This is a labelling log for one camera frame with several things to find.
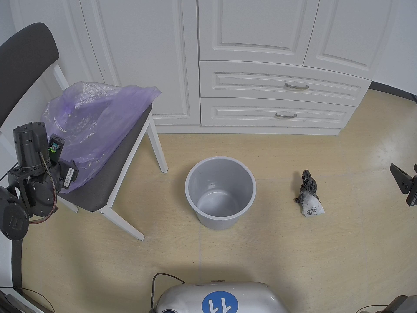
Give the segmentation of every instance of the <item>chair backrest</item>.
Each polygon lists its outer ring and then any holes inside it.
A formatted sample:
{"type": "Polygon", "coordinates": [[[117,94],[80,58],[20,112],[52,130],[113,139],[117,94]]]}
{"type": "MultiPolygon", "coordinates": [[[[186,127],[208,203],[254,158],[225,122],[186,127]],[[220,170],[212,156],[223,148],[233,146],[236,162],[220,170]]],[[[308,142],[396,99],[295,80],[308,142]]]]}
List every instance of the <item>chair backrest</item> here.
{"type": "Polygon", "coordinates": [[[0,46],[0,126],[58,58],[55,40],[43,23],[28,25],[0,46]]]}

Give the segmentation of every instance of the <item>purple plastic bag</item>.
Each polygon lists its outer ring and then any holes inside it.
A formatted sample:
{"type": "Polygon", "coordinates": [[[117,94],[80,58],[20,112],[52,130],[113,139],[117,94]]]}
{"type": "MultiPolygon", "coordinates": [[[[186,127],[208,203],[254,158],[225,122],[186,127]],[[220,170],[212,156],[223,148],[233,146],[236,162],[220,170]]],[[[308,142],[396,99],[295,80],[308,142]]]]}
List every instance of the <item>purple plastic bag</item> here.
{"type": "Polygon", "coordinates": [[[68,193],[92,179],[104,166],[146,108],[160,95],[156,87],[116,87],[77,82],[51,100],[42,115],[48,138],[65,139],[61,158],[73,159],[79,173],[68,193]]]}

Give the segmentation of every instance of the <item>label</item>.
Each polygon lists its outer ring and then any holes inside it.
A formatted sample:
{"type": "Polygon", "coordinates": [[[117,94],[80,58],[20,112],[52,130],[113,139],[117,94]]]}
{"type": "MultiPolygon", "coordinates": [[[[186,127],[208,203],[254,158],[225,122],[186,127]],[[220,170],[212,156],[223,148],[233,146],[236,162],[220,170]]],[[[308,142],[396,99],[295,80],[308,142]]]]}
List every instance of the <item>label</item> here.
{"type": "Polygon", "coordinates": [[[201,303],[203,313],[236,313],[238,307],[236,297],[225,291],[212,292],[201,303]]]}
{"type": "Polygon", "coordinates": [[[65,178],[65,181],[64,181],[64,187],[68,188],[70,186],[70,182],[71,182],[71,178],[73,177],[73,174],[74,174],[74,170],[70,168],[68,170],[67,177],[65,178]]]}

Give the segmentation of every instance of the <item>tied black garbage bag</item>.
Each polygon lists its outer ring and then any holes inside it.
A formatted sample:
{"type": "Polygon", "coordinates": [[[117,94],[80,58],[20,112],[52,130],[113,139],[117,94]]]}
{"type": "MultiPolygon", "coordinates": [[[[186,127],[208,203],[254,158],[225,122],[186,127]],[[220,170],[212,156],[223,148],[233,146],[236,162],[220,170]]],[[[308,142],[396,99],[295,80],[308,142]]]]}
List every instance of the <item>tied black garbage bag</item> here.
{"type": "Polygon", "coordinates": [[[160,95],[156,87],[117,87],[77,82],[51,100],[42,115],[48,138],[65,139],[61,158],[74,159],[79,173],[68,193],[92,179],[143,112],[160,95]]]}
{"type": "Polygon", "coordinates": [[[317,216],[324,213],[323,206],[316,195],[316,191],[316,180],[311,177],[308,170],[305,170],[303,172],[303,184],[300,188],[300,195],[294,199],[294,201],[301,204],[303,207],[303,211],[301,213],[306,217],[317,216]]]}

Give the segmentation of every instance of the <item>trash can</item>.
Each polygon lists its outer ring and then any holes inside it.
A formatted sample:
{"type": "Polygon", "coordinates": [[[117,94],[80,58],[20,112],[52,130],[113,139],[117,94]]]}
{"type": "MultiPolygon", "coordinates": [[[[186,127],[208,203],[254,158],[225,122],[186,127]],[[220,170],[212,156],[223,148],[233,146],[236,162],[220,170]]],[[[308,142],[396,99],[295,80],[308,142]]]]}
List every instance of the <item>trash can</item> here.
{"type": "Polygon", "coordinates": [[[185,180],[185,195],[204,226],[224,230],[251,207],[256,182],[240,161],[214,156],[190,170],[185,180]]]}

